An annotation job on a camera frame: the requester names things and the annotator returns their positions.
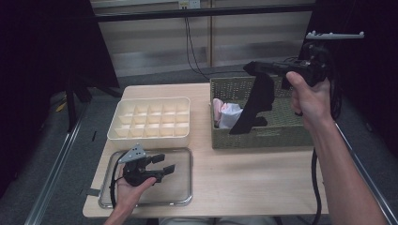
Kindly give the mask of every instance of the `table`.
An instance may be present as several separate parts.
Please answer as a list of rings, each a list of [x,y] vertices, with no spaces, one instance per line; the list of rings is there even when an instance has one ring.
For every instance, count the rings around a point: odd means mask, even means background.
[[[254,149],[211,147],[209,83],[129,86],[122,98],[187,97],[191,100],[192,200],[186,206],[138,207],[138,218],[287,216],[316,212],[311,180],[312,146]],[[100,189],[110,156],[118,151],[108,140],[91,188]],[[327,214],[322,175],[318,186]],[[108,217],[98,197],[87,196],[83,213],[88,218]]]

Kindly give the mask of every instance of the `gray carpet floor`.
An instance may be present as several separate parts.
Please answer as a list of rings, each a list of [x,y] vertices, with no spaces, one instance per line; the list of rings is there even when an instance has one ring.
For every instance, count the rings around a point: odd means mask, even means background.
[[[204,72],[238,71],[242,66],[207,68]],[[244,73],[223,73],[208,77],[245,76]],[[119,79],[123,92],[129,85],[160,83],[206,83],[208,80],[191,70],[168,72]],[[56,183],[41,224],[101,224],[105,218],[87,218],[83,215],[85,191],[90,188],[98,161],[106,142],[106,133],[112,121],[118,98],[109,97],[97,89],[91,89],[93,99],[86,107],[79,134],[71,147],[68,159]],[[55,112],[57,101],[63,94],[54,95],[50,115],[46,120],[36,151],[23,167],[19,177],[10,184],[0,200],[0,224],[24,224],[39,195],[43,184],[59,154],[67,136],[68,112]],[[76,101],[77,111],[84,104]],[[398,159],[384,145],[376,132],[370,132],[366,120],[356,111],[348,99],[338,119],[354,151],[367,172],[380,189],[391,209],[398,213]],[[311,224],[313,216],[283,217],[283,224]],[[146,224],[146,219],[130,219],[126,224]],[[330,224],[323,216],[320,224]]]

